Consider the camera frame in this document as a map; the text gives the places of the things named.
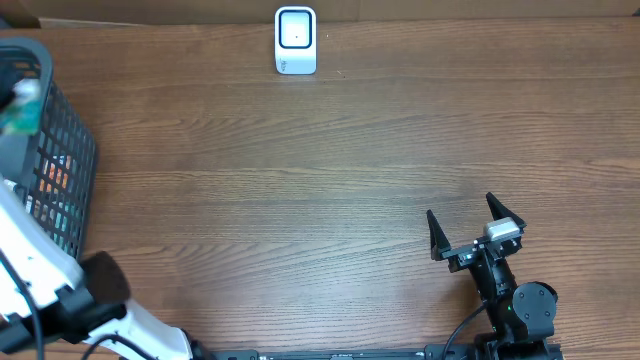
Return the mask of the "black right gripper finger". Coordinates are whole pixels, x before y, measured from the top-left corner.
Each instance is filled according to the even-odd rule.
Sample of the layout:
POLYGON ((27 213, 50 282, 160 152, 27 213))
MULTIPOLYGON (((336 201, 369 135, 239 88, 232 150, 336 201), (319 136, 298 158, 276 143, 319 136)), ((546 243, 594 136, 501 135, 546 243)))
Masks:
POLYGON ((430 233, 430 251, 431 259, 435 261, 442 261, 444 254, 451 250, 450 242, 442 230, 436 216, 432 210, 428 210, 426 213, 429 233, 430 233))
POLYGON ((524 229, 526 227, 526 222, 516 213, 503 205, 492 192, 488 192, 486 194, 486 201, 495 221, 504 218, 511 218, 520 229, 524 229))

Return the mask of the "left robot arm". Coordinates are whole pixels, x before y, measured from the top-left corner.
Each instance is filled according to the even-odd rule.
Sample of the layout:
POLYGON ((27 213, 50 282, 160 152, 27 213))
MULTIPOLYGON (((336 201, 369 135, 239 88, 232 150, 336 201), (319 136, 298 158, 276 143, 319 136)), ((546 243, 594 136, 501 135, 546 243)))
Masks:
POLYGON ((137 303, 106 252, 81 260, 97 160, 90 131, 38 59, 1 59, 1 350, 50 342, 123 359, 207 359, 137 303))

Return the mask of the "orange tissue pack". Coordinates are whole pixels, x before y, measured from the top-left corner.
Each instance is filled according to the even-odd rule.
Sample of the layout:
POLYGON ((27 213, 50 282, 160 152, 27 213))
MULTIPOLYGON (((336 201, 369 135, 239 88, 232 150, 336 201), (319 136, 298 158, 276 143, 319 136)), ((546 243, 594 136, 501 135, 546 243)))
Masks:
POLYGON ((53 163, 47 159, 44 160, 41 173, 46 176, 46 180, 39 181, 39 190, 57 194, 59 190, 55 189, 54 185, 59 185, 62 189, 68 188, 69 171, 73 160, 69 155, 56 155, 53 159, 53 163))

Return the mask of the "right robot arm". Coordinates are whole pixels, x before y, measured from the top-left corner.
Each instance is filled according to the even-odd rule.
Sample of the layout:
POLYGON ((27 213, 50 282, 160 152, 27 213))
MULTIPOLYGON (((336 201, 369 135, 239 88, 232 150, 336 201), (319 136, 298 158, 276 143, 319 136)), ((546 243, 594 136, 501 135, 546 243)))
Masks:
POLYGON ((426 213, 431 258, 446 261, 452 273, 470 272, 481 305, 467 316, 443 345, 427 345, 427 359, 562 360, 559 345, 548 338, 555 333, 558 294, 544 282, 518 284, 507 257, 521 248, 526 222, 503 205, 492 193, 486 194, 493 220, 483 235, 459 248, 451 244, 434 213, 426 213), (479 334, 470 344, 454 343, 459 333, 480 313, 486 313, 490 333, 479 334))

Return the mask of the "teal tissue pack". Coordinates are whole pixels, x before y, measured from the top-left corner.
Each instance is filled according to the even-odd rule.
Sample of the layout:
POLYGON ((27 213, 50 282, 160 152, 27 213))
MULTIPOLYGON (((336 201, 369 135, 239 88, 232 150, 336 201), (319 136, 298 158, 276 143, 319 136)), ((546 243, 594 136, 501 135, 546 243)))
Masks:
POLYGON ((35 135, 40 129, 42 88, 37 79, 12 84, 1 99, 1 134, 35 135))

